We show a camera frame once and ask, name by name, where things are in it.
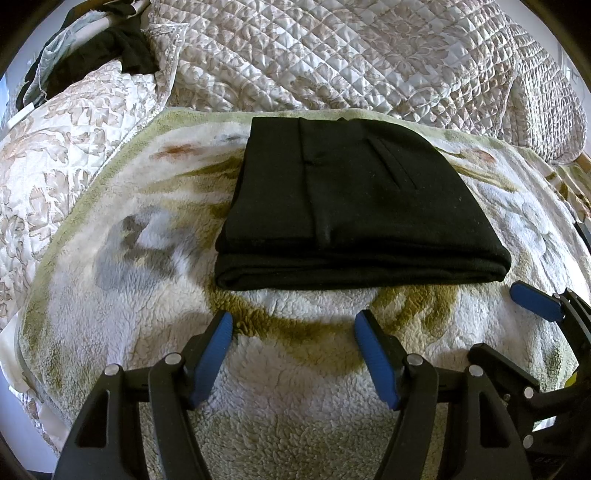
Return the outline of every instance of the folded clothing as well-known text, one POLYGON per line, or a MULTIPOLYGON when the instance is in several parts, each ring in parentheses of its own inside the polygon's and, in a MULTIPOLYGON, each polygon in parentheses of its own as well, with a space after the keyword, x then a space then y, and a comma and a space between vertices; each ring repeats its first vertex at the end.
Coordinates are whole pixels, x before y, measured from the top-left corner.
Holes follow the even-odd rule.
POLYGON ((216 249, 228 290, 477 283, 511 267, 446 159, 365 119, 255 117, 216 249))
POLYGON ((147 74, 158 71, 147 39, 140 30, 140 17, 130 17, 91 38, 62 58, 47 79, 47 99, 63 92, 74 82, 117 57, 123 73, 147 74))

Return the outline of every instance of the bed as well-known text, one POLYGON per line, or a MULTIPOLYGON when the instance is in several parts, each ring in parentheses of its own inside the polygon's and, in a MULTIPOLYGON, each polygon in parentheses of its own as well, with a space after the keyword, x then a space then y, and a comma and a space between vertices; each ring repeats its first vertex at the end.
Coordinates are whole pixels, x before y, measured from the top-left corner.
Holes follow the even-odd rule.
MULTIPOLYGON (((262 466, 264 475, 278 476, 268 473, 276 468, 284 478, 302 471, 306 478, 366 478, 375 470, 395 417, 351 343, 353 315, 367 306, 409 351, 437 365, 461 368, 466 348, 484 340, 545 388, 570 376, 575 363, 559 331, 512 306, 507 286, 527 278, 545 291, 569 286, 588 300, 591 257, 570 225, 585 219, 589 202, 581 183, 577 190, 567 180, 586 117, 558 65, 494 2, 154 0, 147 28, 160 64, 155 76, 126 76, 110 62, 36 109, 0 144, 9 159, 0 172, 0 364, 57 450, 81 393, 104 365, 153 363, 202 331, 218 307, 240 312, 241 323, 215 394, 194 420, 220 478, 259 478, 262 466), (511 251, 505 282, 230 295, 210 285, 211 242, 199 246, 196 276, 176 272, 156 287, 149 278, 151 287, 132 289, 128 304, 117 291, 104 293, 113 278, 98 289, 96 277, 77 281, 102 264, 95 255, 125 218, 141 229, 153 225, 151 210, 116 209, 124 198, 146 207, 149 197, 169 210, 178 200, 184 207, 175 212, 185 208, 204 225, 189 221, 188 228, 214 238, 249 118, 293 111, 403 122, 428 138, 511 251), (216 131, 235 143, 215 143, 216 131), (170 185, 172 175, 196 171, 191 157, 174 153, 196 144, 206 146, 197 170, 208 173, 191 178, 207 199, 191 197, 192 184, 170 185), (218 158, 212 152, 222 147, 218 158), (107 213, 99 208, 107 205, 107 213), (95 239, 96 225, 104 233, 95 239), (89 312, 99 312, 95 322, 89 312), (80 346, 80 338, 94 347, 80 346), (40 422, 41 404, 65 429, 40 422)), ((149 422, 145 428, 157 477, 149 422)), ((435 438, 433 465, 438 445, 435 438)))

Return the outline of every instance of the plush blanket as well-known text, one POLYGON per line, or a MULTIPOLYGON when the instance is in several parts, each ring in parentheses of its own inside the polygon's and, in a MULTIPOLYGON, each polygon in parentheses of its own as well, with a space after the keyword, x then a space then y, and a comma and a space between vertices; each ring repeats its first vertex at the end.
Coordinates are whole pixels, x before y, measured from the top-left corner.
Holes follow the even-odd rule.
MULTIPOLYGON (((38 269, 18 332, 27 380, 71 424, 106 364, 153 364, 204 330, 218 309, 235 335, 208 401, 190 416, 213 478, 372 478, 396 414, 379 401, 353 336, 370 308, 409 352, 447 368, 487 342, 561 385, 575 366, 558 327, 512 303, 508 286, 569 286, 589 299, 591 257, 531 150, 355 109, 284 112, 400 123, 461 175, 510 250, 503 283, 346 291, 256 290, 213 283, 213 244, 229 209, 250 113, 170 109, 103 169, 38 269)), ((434 478, 440 409, 424 475, 434 478)), ((151 422, 151 472, 160 477, 151 422)))
POLYGON ((152 0, 188 23, 169 105, 363 108, 581 153, 587 120, 559 65, 493 0, 152 0))

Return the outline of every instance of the floor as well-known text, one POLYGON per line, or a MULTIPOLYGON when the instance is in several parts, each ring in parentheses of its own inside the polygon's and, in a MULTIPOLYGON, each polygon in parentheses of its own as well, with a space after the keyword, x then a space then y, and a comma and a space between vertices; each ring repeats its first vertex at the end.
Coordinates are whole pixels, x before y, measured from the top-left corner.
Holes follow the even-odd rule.
MULTIPOLYGON (((8 92, 18 87, 18 82, 24 77, 28 66, 37 56, 47 39, 55 33, 68 10, 82 0, 64 0, 64 2, 33 32, 23 45, 17 57, 10 65, 6 75, 0 79, 0 117, 8 101, 8 92)), ((554 58, 559 60, 559 44, 550 30, 527 9, 519 0, 496 0, 517 23, 525 27, 530 34, 539 41, 554 58)), ((584 103, 587 116, 591 118, 591 95, 585 88, 579 89, 577 94, 584 103)), ((591 133, 587 142, 588 153, 591 154, 591 133)), ((0 375, 0 432, 17 458, 30 470, 52 472, 56 465, 56 458, 51 449, 45 444, 27 415, 23 412, 18 400, 9 392, 6 381, 0 375)))

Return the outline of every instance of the metal pin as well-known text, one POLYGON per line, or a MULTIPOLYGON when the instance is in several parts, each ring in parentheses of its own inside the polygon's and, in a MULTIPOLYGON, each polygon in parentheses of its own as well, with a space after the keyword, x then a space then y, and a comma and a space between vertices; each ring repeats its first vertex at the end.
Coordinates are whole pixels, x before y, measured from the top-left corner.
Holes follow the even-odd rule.
POLYGON ((484 375, 484 370, 480 365, 470 365, 468 371, 470 372, 470 375, 472 375, 473 377, 481 377, 482 375, 484 375))
POLYGON ((407 356, 407 362, 410 365, 414 365, 415 367, 418 367, 419 365, 423 364, 423 357, 417 353, 411 353, 410 355, 407 356))
POLYGON ((105 368, 105 375, 107 375, 108 377, 112 377, 113 375, 116 375, 119 372, 119 365, 117 364, 110 364, 107 365, 105 368))
POLYGON ((167 365, 177 365, 183 359, 180 353, 169 353, 165 358, 164 362, 167 365))
POLYGON ((534 437, 532 435, 526 435, 523 438, 523 448, 528 449, 534 444, 534 437))

